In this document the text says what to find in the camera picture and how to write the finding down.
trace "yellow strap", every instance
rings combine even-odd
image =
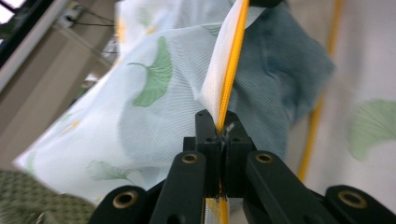
[[[219,120],[216,123],[216,128],[219,133],[222,132],[225,115],[230,100],[231,89],[233,88],[233,79],[236,73],[236,67],[239,61],[239,54],[242,48],[242,40],[245,33],[245,21],[248,15],[248,0],[243,0],[241,12],[239,13],[238,23],[236,24],[235,35],[233,36],[233,46],[231,48],[230,58],[225,73],[224,83],[221,91]]]
[[[335,0],[334,12],[332,15],[332,28],[330,30],[329,44],[327,51],[330,56],[334,57],[335,44],[338,36],[338,27],[341,20],[341,10],[343,6],[343,0]],[[305,151],[303,159],[301,161],[298,177],[301,181],[305,181],[306,173],[308,171],[309,163],[311,162],[312,153],[314,151],[315,140],[317,138],[318,126],[320,122],[320,115],[324,104],[325,92],[321,94],[318,100],[317,108],[311,113],[310,126],[308,131],[308,139],[305,145]]]

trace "green textured fabric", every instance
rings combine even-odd
[[[0,224],[86,224],[94,206],[56,194],[29,175],[0,171]]]

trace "blue denim fabric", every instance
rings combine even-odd
[[[284,159],[290,126],[310,112],[334,66],[285,4],[246,29],[229,110],[257,149]]]

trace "mesh laundry bag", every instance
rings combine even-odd
[[[164,178],[194,115],[217,123],[243,0],[117,3],[120,57],[16,160],[49,188],[99,203]],[[284,5],[250,7],[229,108],[258,149],[283,157],[289,126],[315,104],[332,64]]]

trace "blue cloth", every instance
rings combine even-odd
[[[290,126],[310,112],[334,66],[285,4],[246,29],[229,110],[258,150],[284,159]]]

